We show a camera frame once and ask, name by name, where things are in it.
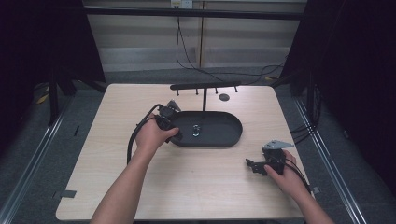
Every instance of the metal bracket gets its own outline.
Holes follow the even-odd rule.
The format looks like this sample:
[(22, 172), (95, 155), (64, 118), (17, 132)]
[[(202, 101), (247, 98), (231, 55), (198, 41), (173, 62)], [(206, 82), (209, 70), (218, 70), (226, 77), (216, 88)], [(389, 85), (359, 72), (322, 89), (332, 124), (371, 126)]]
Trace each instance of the metal bracket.
[(294, 147), (294, 145), (286, 142), (281, 142), (278, 140), (272, 140), (271, 142), (262, 146), (262, 149), (281, 149), (285, 147)]

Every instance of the metal rail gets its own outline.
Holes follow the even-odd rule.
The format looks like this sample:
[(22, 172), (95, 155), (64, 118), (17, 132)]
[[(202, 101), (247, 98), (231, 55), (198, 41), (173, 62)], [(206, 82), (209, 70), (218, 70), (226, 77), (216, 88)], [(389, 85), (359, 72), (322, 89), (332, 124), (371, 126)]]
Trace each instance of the metal rail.
[(179, 9), (179, 8), (136, 8), (136, 7), (39, 7), (49, 11), (68, 11), (90, 15), (120, 15), (120, 16), (162, 16), (162, 17), (202, 17), (202, 18), (234, 18), (300, 21), (307, 17), (304, 13), (291, 12), (259, 12), (231, 11), (210, 9)]
[(27, 190), (29, 189), (41, 162), (44, 160), (44, 157), (47, 154), (47, 151), (50, 147), (50, 143), (52, 142), (53, 137), (58, 132), (58, 129), (61, 126), (62, 120), (64, 119), (64, 112), (66, 111), (67, 107), (69, 107), (69, 105), (71, 104), (72, 99), (73, 97), (68, 97), (61, 114), (46, 130), (46, 133), (41, 139), (41, 142), (38, 144), (38, 147), (36, 148), (35, 154), (33, 155), (32, 159), (27, 164), (26, 169), (24, 170), (20, 180), (18, 181), (18, 184), (15, 186), (15, 189), (8, 196), (4, 206), (0, 211), (1, 224), (11, 223), (15, 214), (17, 213), (18, 208), (20, 207), (21, 202)]
[(297, 105), (300, 115), (304, 120), (305, 126), (308, 128), (308, 131), (311, 134), (311, 138), (314, 141), (315, 146), (317, 147), (318, 154), (322, 158), (323, 163), (332, 179), (332, 182), (334, 183), (338, 194), (340, 195), (341, 200), (343, 201), (344, 206), (346, 207), (346, 210), (348, 211), (353, 223), (366, 224), (367, 221), (363, 216), (358, 202), (355, 200), (355, 197), (349, 190), (347, 183), (338, 171), (338, 168), (335, 165), (334, 160), (332, 159), (332, 155), (324, 144), (319, 132), (317, 130), (312, 130), (309, 118), (306, 115), (306, 108), (304, 106), (304, 103), (300, 98), (294, 98), (294, 102)]

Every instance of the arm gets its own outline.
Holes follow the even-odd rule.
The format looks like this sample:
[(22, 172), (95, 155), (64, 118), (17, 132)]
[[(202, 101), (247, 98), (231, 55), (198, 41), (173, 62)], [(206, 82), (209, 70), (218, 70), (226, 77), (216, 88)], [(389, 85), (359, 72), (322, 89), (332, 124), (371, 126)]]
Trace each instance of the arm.
[(155, 119), (150, 119), (142, 127), (135, 140), (137, 148), (131, 161), (96, 208), (91, 223), (133, 223), (149, 163), (158, 147), (177, 132), (177, 128), (161, 130)]
[[(283, 150), (286, 159), (293, 161), (294, 164), (296, 159), (287, 151)], [(279, 175), (270, 166), (264, 166), (265, 171), (271, 176), (275, 182), (279, 185), (283, 192), (289, 194), (289, 196), (297, 202), (300, 210), (303, 213), (306, 223), (333, 223), (330, 217), (323, 211), (317, 201), (311, 196), (306, 190), (303, 181), (297, 174), (295, 174), (289, 167), (285, 166), (283, 175)]]

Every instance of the black electrical cord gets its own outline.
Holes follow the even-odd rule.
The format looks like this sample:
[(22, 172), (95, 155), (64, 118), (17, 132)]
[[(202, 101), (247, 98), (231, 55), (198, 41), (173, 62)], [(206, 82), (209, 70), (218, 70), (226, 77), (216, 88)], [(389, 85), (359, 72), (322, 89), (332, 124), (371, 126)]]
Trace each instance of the black electrical cord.
[(321, 97), (321, 94), (317, 87), (315, 87), (314, 94), (315, 94), (315, 96), (314, 96), (315, 97), (315, 114), (314, 114), (311, 124), (309, 124), (308, 126), (305, 126), (305, 127), (304, 127), (304, 125), (301, 125), (300, 127), (296, 128), (295, 130), (290, 132), (290, 133), (305, 132), (304, 134), (293, 137), (295, 145), (303, 142), (318, 127), (319, 118), (321, 115), (322, 97)]
[[(187, 61), (189, 62), (190, 67), (187, 67), (187, 66), (183, 65), (183, 64), (180, 62), (180, 60), (178, 59), (179, 37), (180, 37), (180, 39), (181, 39), (181, 43), (182, 43), (182, 45), (183, 45), (184, 53), (185, 53), (185, 55), (186, 55), (186, 58), (187, 58)], [(261, 70), (261, 72), (260, 72), (259, 74), (229, 73), (229, 72), (215, 72), (215, 73), (212, 72), (212, 73), (209, 73), (209, 72), (206, 72), (206, 71), (203, 70), (203, 69), (196, 68), (196, 67), (191, 63), (190, 57), (189, 57), (189, 55), (188, 55), (188, 53), (187, 53), (186, 45), (185, 45), (185, 42), (184, 42), (184, 37), (183, 37), (183, 34), (181, 33), (180, 18), (179, 18), (179, 17), (177, 17), (177, 45), (176, 45), (176, 58), (177, 58), (177, 63), (178, 63), (182, 68), (185, 68), (185, 69), (192, 69), (192, 70), (195, 70), (195, 71), (197, 71), (197, 72), (210, 75), (210, 76), (212, 76), (213, 78), (215, 78), (215, 79), (217, 79), (218, 81), (221, 81), (221, 82), (224, 82), (225, 80), (223, 80), (223, 79), (221, 79), (221, 78), (219, 78), (219, 77), (216, 77), (215, 74), (218, 74), (218, 75), (219, 75), (219, 74), (222, 74), (222, 75), (240, 75), (240, 76), (259, 77), (259, 78), (257, 78), (255, 81), (252, 81), (252, 82), (249, 82), (249, 83), (246, 83), (246, 84), (242, 84), (242, 85), (251, 85), (251, 84), (254, 84), (254, 83), (258, 82), (264, 75), (269, 75), (269, 74), (275, 72), (275, 70), (277, 70), (278, 68), (283, 67), (283, 64), (284, 64), (284, 63), (282, 63), (282, 64), (274, 64), (274, 65), (267, 65), (267, 66), (264, 66), (264, 68)], [(272, 66), (275, 66), (276, 68), (273, 69), (273, 70), (271, 70), (271, 71), (269, 71), (269, 72), (266, 72), (266, 73), (263, 72), (264, 69), (266, 69), (266, 68), (268, 68), (268, 67), (272, 67)]]
[(281, 163), (287, 167), (289, 167), (295, 174), (297, 174), (297, 176), (300, 177), (301, 181), (303, 181), (303, 184), (306, 188), (306, 190), (308, 190), (309, 193), (311, 193), (311, 188), (308, 185), (308, 182), (306, 181), (303, 173), (301, 172), (301, 170), (297, 167), (297, 165), (292, 162), (291, 160), (286, 159), (287, 161), (289, 161), (292, 165), (287, 164), (285, 161), (279, 160), (278, 158), (269, 155), (272, 159), (274, 159), (276, 162)]
[(150, 119), (153, 119), (153, 118), (149, 119), (149, 115), (152, 113), (152, 111), (154, 111), (154, 109), (156, 107), (159, 107), (159, 109), (160, 109), (161, 107), (163, 107), (163, 105), (157, 104), (154, 107), (152, 107), (150, 109), (150, 111), (147, 113), (147, 115), (145, 117), (143, 117), (143, 119), (138, 124), (136, 124), (136, 128), (134, 129), (134, 132), (132, 133), (131, 138), (129, 139), (129, 143), (128, 143), (128, 149), (127, 149), (127, 155), (126, 155), (126, 163), (127, 164), (131, 160), (131, 157), (132, 157), (132, 144), (134, 143), (134, 140), (136, 139), (137, 134), (142, 129), (143, 125), (145, 125)]

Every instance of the forearm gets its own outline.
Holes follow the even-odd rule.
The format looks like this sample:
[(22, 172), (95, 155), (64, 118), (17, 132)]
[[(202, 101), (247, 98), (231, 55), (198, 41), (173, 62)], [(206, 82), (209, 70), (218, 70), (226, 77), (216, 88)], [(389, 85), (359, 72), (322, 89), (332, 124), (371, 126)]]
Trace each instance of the forearm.
[(132, 223), (150, 159), (133, 156), (107, 191), (91, 223)]
[(300, 207), (306, 223), (333, 223), (332, 219), (323, 211), (318, 202), (310, 194), (304, 193), (293, 197), (293, 199)]

